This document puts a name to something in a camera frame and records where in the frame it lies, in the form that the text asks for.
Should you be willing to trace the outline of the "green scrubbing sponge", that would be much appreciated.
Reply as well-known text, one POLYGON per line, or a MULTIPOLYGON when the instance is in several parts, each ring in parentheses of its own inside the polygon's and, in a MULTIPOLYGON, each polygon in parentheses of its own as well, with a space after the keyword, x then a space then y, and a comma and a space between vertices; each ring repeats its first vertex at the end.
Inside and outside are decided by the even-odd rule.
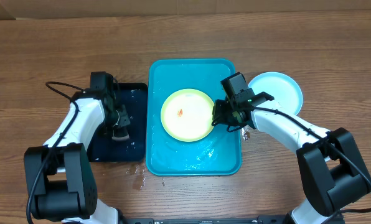
POLYGON ((127 141, 128 139, 129 139, 129 134, 112 137, 112 140, 114 141, 127 141))

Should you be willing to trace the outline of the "yellow plate with small stain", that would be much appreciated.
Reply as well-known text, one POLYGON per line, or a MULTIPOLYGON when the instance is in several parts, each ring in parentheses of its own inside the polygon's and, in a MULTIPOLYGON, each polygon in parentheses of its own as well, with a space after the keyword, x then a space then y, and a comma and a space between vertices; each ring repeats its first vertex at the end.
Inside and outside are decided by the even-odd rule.
POLYGON ((204 92, 182 89, 166 98, 161 108, 161 123, 168 135, 178 141, 194 142, 213 130, 214 103, 204 92))

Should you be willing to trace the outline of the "light blue plate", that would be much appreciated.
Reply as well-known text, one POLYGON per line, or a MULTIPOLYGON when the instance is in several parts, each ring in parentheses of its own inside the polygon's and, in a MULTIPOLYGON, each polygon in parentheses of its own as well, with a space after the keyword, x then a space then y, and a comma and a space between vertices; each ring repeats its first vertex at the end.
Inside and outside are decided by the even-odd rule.
POLYGON ((303 106, 303 93, 299 85, 280 72, 265 72, 253 78, 248 87, 257 95, 266 92, 287 111, 298 115, 303 106))

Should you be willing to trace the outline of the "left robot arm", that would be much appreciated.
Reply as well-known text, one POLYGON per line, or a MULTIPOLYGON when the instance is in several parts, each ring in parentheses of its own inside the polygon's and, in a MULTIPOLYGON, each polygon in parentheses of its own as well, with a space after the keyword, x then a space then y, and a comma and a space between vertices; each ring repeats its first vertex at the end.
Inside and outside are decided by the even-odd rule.
POLYGON ((130 124, 120 103, 117 79, 93 72, 89 88, 77 88, 58 130, 24 153, 28 199, 26 218, 61 223, 126 223, 123 213, 98 199, 87 156, 93 136, 102 131, 114 141, 129 139, 130 124))

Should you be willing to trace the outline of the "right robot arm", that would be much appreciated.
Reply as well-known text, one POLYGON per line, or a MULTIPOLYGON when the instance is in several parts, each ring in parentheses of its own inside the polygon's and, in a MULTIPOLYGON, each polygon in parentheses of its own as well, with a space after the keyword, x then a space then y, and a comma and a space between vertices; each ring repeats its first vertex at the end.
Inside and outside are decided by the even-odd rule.
MULTIPOLYGON (((347 206, 371 193, 371 177, 353 135, 298 117, 303 94, 291 77, 265 72, 247 82, 237 72, 220 83, 225 99, 214 103, 212 126, 224 124, 229 133, 249 126, 296 154, 306 198, 276 223, 343 223, 347 206)), ((371 207, 354 212, 368 213, 371 207)))

